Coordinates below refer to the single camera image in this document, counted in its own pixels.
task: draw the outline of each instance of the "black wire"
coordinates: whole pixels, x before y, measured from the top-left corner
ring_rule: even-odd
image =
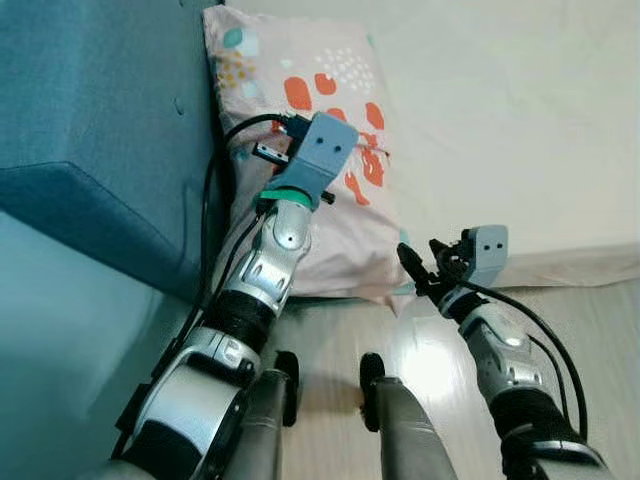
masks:
[[[120,432],[120,436],[118,437],[118,441],[113,447],[113,451],[111,452],[111,460],[117,460],[122,456],[122,452],[124,452],[124,447],[129,440],[129,434],[126,432]]]
[[[224,136],[224,145],[225,148],[229,146],[229,142],[233,137],[235,137],[242,130],[245,130],[252,125],[257,123],[266,122],[269,120],[273,120],[274,122],[281,123],[282,125],[286,125],[289,117],[286,115],[280,115],[278,113],[263,113],[262,115],[256,115],[255,117],[247,118],[246,120],[240,122],[238,125],[233,127],[231,130],[227,132]]]
[[[571,355],[563,345],[562,341],[557,337],[555,332],[551,329],[551,327],[540,318],[533,310],[521,304],[517,300],[514,300],[506,295],[498,293],[489,288],[481,287],[480,285],[476,285],[475,283],[467,282],[466,280],[460,280],[456,278],[452,278],[458,285],[462,287],[466,287],[469,290],[473,290],[478,293],[482,293],[487,297],[495,298],[496,300],[500,300],[501,302],[506,303],[507,305],[512,306],[513,308],[520,310],[527,317],[529,317],[540,330],[551,340],[553,346],[558,350],[562,360],[567,366],[567,370],[569,371],[569,376],[571,377],[571,383],[573,384],[573,389],[576,393],[576,401],[578,403],[578,419],[580,424],[580,436],[586,441],[587,434],[589,431],[588,427],[588,419],[587,419],[587,402],[584,396],[584,390],[582,389],[582,382],[580,381],[580,374],[576,369],[576,366],[573,363]]]
[[[542,343],[533,335],[529,335],[529,340],[531,340],[532,343],[536,344],[538,348],[547,355],[547,358],[553,365],[553,369],[556,371],[556,377],[558,379],[558,389],[560,390],[560,401],[562,402],[562,414],[564,415],[564,418],[566,418],[567,421],[571,423],[569,419],[569,407],[567,406],[567,392],[564,389],[564,379],[562,378],[562,371],[560,370],[560,365],[558,365],[558,362],[556,361],[556,358],[553,356],[553,353],[551,353],[551,350],[549,350],[549,348],[547,348],[547,346],[544,343]]]
[[[215,152],[209,158],[207,171],[204,174],[204,186],[202,188],[202,208],[200,210],[200,273],[198,275],[198,291],[193,300],[191,310],[178,333],[174,346],[178,347],[187,338],[191,327],[196,322],[200,307],[204,301],[209,285],[209,197],[211,196],[211,179],[216,165]]]
[[[233,244],[233,247],[229,252],[229,256],[227,257],[227,263],[225,263],[224,269],[222,270],[222,275],[220,276],[220,280],[218,280],[218,284],[216,285],[216,290],[213,292],[213,295],[211,295],[211,298],[209,299],[209,302],[203,311],[202,318],[207,317],[211,314],[210,310],[215,305],[215,301],[218,298],[218,295],[220,295],[220,291],[222,290],[224,282],[227,280],[227,276],[229,275],[229,271],[231,270],[231,265],[233,265],[233,259],[238,253],[238,249],[244,243],[245,239],[251,233],[251,231],[256,227],[256,225],[258,225],[258,222],[260,221],[261,217],[262,217],[262,214],[256,215],[255,218],[251,221],[251,223],[247,226],[247,228],[245,228],[244,231],[240,234],[240,236],[236,240],[236,243]]]

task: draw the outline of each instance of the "patterned pillowcase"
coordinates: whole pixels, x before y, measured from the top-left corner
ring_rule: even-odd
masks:
[[[225,131],[261,113],[311,118],[326,111],[361,134],[328,189],[336,202],[312,216],[312,248],[296,271],[293,294],[376,300],[389,294],[404,279],[386,188],[389,102],[366,32],[353,23],[249,16],[226,6],[206,9],[204,26]],[[281,151],[288,146],[277,125],[238,135],[232,152],[238,191],[219,263],[253,218],[253,197],[273,174],[272,165],[250,154],[258,140]]]

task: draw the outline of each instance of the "robotic arm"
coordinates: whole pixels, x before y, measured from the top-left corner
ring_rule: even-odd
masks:
[[[554,404],[531,356],[529,336],[497,304],[476,293],[491,293],[486,287],[504,267],[507,229],[465,230],[453,246],[432,240],[430,247],[439,274],[429,273],[405,244],[398,246],[398,255],[416,282],[418,295],[427,295],[444,317],[459,325],[477,365],[480,392],[502,440],[505,475],[510,479],[612,479],[600,455]],[[567,364],[575,370],[572,362]],[[581,431],[586,437],[582,413]]]
[[[288,155],[261,144],[254,150],[284,169],[259,196],[257,216],[266,215],[252,249],[186,341],[168,350],[154,381],[138,387],[118,421],[126,435],[113,461],[83,478],[222,475],[237,444],[247,389],[260,375],[260,352],[311,246],[311,214],[321,199],[330,199],[325,188],[358,139],[355,129],[325,113],[310,122],[286,120],[293,139]]]

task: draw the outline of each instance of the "black caster wheel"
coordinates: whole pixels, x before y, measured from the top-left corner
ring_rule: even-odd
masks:
[[[298,357],[293,352],[278,352],[276,370],[286,373],[289,377],[285,384],[284,413],[282,414],[282,424],[291,427],[298,419],[298,387],[300,386],[300,364]]]
[[[380,429],[374,382],[384,375],[382,357],[377,353],[365,353],[360,359],[360,388],[364,395],[362,416],[364,424],[370,432],[377,432]]]

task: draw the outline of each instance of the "shiny floor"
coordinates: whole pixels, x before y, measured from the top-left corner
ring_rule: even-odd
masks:
[[[587,396],[590,444],[616,478],[640,479],[640,281],[509,293],[542,315],[572,353]],[[460,480],[503,478],[473,359],[455,326],[427,300],[399,319],[365,303],[289,305],[268,356],[277,349],[295,351],[303,370],[298,423],[283,437],[283,480],[381,478],[378,435],[365,430],[359,414],[358,361],[367,351],[381,353],[387,373],[418,397]],[[538,358],[557,398],[553,370]],[[568,394],[575,425],[570,387]]]

